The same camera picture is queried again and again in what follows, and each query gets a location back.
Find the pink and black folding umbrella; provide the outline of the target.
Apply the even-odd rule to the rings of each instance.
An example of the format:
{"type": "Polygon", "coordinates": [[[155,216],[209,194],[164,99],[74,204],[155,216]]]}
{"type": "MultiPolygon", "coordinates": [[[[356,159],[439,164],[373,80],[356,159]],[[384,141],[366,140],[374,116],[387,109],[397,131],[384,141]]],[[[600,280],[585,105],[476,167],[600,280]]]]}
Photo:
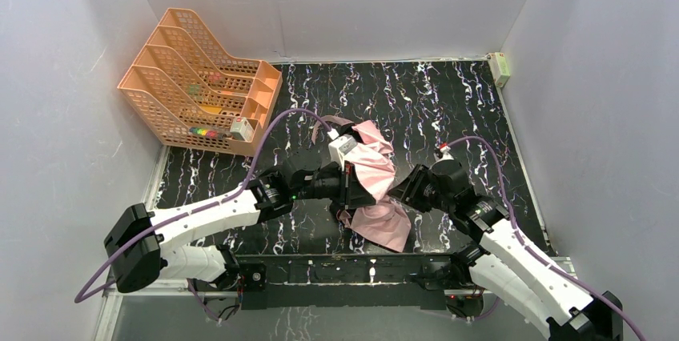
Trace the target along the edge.
{"type": "MultiPolygon", "coordinates": [[[[356,166],[360,183],[376,198],[376,203],[353,211],[340,210],[337,219],[343,225],[361,235],[367,241],[401,252],[405,248],[411,222],[403,207],[388,196],[396,169],[390,159],[391,143],[384,138],[375,123],[367,120],[358,124],[339,116],[325,115],[314,125],[311,140],[315,141],[322,123],[348,126],[350,133],[357,133],[358,145],[346,155],[345,162],[356,166]]],[[[341,136],[338,131],[329,134],[332,141],[341,136]]]]}

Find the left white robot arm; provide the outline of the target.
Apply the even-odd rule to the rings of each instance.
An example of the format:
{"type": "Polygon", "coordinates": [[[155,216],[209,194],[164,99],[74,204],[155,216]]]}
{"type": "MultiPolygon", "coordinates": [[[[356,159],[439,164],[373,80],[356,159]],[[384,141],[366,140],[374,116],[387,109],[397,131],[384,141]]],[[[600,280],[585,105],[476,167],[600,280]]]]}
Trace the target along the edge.
{"type": "Polygon", "coordinates": [[[225,246],[193,242],[238,227],[250,227],[291,212],[298,200],[329,199],[337,210],[376,203],[353,164],[274,166],[223,195],[171,209],[128,207],[104,239],[120,293],[139,291],[157,279],[198,279],[222,289],[239,276],[225,246]]]}

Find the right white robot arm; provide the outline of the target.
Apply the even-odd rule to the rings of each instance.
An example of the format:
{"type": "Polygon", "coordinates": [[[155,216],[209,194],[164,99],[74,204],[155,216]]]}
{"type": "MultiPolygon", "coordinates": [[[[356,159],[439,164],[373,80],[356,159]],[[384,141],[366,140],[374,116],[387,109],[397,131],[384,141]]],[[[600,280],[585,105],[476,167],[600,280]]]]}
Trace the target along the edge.
{"type": "Polygon", "coordinates": [[[597,298],[578,287],[544,253],[533,257],[527,250],[531,241],[512,227],[508,211],[478,195],[456,160],[416,166],[388,194],[420,212],[446,213],[472,239],[455,254],[462,279],[489,289],[547,340],[623,338],[620,300],[608,291],[597,298]]]}

